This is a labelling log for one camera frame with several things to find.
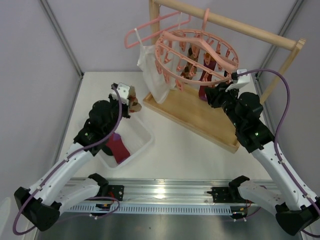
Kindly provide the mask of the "white plastic basket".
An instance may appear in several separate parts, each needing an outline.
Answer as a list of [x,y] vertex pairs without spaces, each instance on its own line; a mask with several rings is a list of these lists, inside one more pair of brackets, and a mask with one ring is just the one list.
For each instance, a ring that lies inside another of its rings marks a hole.
[[121,136],[125,147],[130,152],[130,157],[121,164],[117,164],[113,156],[108,156],[101,151],[98,159],[109,170],[119,170],[129,162],[137,159],[154,141],[154,134],[137,116],[131,116],[129,119],[123,118],[117,127],[115,133]]

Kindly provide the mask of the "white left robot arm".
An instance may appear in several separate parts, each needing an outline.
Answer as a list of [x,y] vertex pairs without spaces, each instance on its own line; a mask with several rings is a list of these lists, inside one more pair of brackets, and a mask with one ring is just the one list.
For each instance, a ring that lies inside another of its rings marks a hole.
[[108,98],[93,104],[89,118],[62,158],[33,185],[15,191],[18,215],[23,215],[39,231],[51,228],[66,210],[82,201],[119,201],[110,194],[109,182],[97,173],[63,191],[71,177],[106,147],[121,119],[130,118],[133,96],[124,97],[114,91]]

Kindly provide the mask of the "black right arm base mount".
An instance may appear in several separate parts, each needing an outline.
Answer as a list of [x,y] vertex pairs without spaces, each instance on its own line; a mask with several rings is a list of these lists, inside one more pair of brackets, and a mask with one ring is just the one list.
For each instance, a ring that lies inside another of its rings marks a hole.
[[240,203],[242,201],[242,198],[232,187],[213,186],[206,193],[212,196],[214,203]]

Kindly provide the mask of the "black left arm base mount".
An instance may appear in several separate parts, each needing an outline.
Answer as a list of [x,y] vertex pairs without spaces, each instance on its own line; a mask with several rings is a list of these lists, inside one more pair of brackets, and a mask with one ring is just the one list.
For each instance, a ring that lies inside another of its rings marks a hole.
[[124,185],[109,185],[107,190],[107,196],[117,199],[122,202],[124,197]]

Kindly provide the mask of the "magenta striped sock yellow cuff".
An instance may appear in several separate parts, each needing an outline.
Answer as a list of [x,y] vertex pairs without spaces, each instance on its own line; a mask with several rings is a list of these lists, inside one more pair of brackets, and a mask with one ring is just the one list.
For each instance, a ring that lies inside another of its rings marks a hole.
[[113,156],[118,165],[131,156],[129,150],[124,145],[121,136],[115,132],[109,137],[107,143],[103,146],[102,151],[108,156]]

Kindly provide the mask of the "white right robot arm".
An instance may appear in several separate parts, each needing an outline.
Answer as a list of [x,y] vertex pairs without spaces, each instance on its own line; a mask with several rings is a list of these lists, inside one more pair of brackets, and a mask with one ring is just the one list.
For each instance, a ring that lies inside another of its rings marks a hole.
[[231,193],[258,204],[275,216],[287,234],[294,236],[320,218],[320,198],[298,177],[283,153],[275,149],[274,135],[260,120],[263,106],[259,96],[228,87],[226,83],[206,87],[207,103],[224,111],[235,126],[238,142],[264,167],[280,192],[275,194],[240,176],[229,182]]

